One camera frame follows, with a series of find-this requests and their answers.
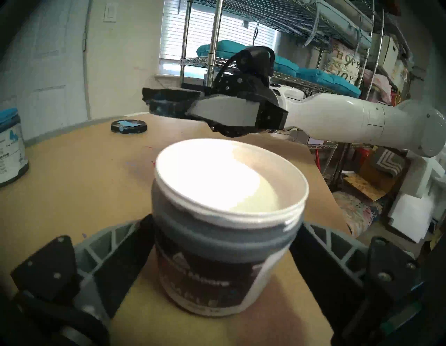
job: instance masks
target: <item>red object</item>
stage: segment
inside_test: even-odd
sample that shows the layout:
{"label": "red object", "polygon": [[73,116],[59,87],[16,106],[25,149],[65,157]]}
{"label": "red object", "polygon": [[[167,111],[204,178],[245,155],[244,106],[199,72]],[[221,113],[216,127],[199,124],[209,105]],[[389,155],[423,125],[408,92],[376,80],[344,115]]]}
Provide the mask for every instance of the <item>red object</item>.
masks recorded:
{"label": "red object", "polygon": [[319,150],[316,149],[316,166],[318,166],[319,171],[321,170],[321,163],[319,162]]}
{"label": "red object", "polygon": [[371,150],[368,148],[357,148],[356,155],[359,156],[359,167],[361,167],[365,159],[370,155]]}

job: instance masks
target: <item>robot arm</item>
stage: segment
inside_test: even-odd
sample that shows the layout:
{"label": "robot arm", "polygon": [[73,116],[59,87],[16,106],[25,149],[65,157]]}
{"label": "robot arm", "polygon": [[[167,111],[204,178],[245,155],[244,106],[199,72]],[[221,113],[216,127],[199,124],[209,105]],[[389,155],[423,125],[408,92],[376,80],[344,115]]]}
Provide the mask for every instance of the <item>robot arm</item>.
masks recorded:
{"label": "robot arm", "polygon": [[[224,74],[233,62],[238,71]],[[390,107],[326,93],[301,101],[294,88],[270,86],[273,63],[271,49],[249,47],[227,61],[213,88],[143,88],[143,100],[153,114],[205,121],[227,137],[298,127],[317,139],[409,149],[423,157],[445,145],[446,121],[426,104],[407,100]]]}
{"label": "robot arm", "polygon": [[321,93],[302,102],[287,98],[286,106],[285,128],[298,127],[317,139],[409,149],[423,157],[437,155],[446,142],[441,113],[415,100],[390,107]]}

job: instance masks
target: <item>light switch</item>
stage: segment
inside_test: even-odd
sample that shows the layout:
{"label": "light switch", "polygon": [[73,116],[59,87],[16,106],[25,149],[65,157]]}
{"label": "light switch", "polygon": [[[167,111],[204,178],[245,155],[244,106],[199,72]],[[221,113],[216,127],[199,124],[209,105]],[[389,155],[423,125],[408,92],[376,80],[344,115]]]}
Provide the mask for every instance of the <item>light switch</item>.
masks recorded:
{"label": "light switch", "polygon": [[104,22],[116,22],[116,12],[118,12],[118,4],[109,2],[105,5]]}

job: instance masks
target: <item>window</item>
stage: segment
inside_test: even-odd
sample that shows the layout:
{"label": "window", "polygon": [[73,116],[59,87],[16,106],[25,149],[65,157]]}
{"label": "window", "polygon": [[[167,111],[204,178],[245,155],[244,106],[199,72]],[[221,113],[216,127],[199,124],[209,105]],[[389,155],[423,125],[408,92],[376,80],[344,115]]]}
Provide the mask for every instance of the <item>window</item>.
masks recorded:
{"label": "window", "polygon": [[[184,19],[186,17],[187,0],[165,0],[163,24],[161,29],[160,72],[162,74],[179,75],[183,43]],[[212,26],[215,9],[199,4],[192,4],[190,14],[189,33],[187,36],[186,57],[196,57],[198,47],[211,42]],[[219,41],[231,40],[246,46],[252,45],[256,22],[223,12]],[[278,31],[265,25],[259,25],[259,32],[255,40],[257,46],[268,46],[275,49]],[[205,69],[186,66],[185,75],[202,78]]]}

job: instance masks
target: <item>blue paint can label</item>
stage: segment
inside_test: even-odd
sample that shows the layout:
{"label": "blue paint can label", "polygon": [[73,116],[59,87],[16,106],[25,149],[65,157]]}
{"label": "blue paint can label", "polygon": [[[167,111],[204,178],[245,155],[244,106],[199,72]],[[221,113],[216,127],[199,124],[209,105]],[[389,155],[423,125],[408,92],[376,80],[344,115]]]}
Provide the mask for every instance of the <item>blue paint can label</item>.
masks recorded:
{"label": "blue paint can label", "polygon": [[16,177],[27,163],[22,127],[15,124],[0,133],[0,183]]}

